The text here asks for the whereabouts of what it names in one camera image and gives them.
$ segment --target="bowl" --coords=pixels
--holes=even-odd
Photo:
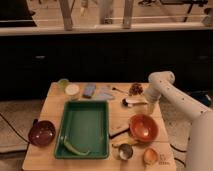
[[[152,117],[136,114],[130,118],[130,131],[136,140],[152,142],[158,135],[158,126]]]
[[[52,122],[43,120],[35,123],[28,134],[29,142],[35,146],[49,145],[55,137],[55,127]]]

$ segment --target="green vegetable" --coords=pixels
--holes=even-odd
[[[72,146],[72,144],[67,140],[67,138],[64,138],[64,146],[67,148],[67,150],[79,156],[87,156],[90,153],[89,150],[87,152],[79,151],[78,149]]]

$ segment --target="orange bowl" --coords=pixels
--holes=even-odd
[[[158,135],[158,126],[150,116],[137,114],[130,118],[130,131],[133,138],[141,142],[151,142]]]

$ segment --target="small orange object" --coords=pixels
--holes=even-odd
[[[158,135],[158,126],[150,116],[137,114],[130,118],[130,131],[136,140],[151,142]]]
[[[152,149],[147,148],[143,154],[143,161],[148,165],[153,165],[158,160],[158,153]]]

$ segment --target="brown object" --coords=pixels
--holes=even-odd
[[[143,154],[143,161],[148,165],[153,165],[158,160],[158,153],[153,148],[147,148]]]
[[[134,83],[129,89],[129,95],[137,95],[143,93],[143,87],[140,83]]]
[[[39,121],[31,128],[28,138],[32,145],[44,147],[55,137],[55,127],[50,121]]]
[[[150,116],[137,114],[130,118],[130,131],[136,140],[151,142],[158,135],[158,126]]]

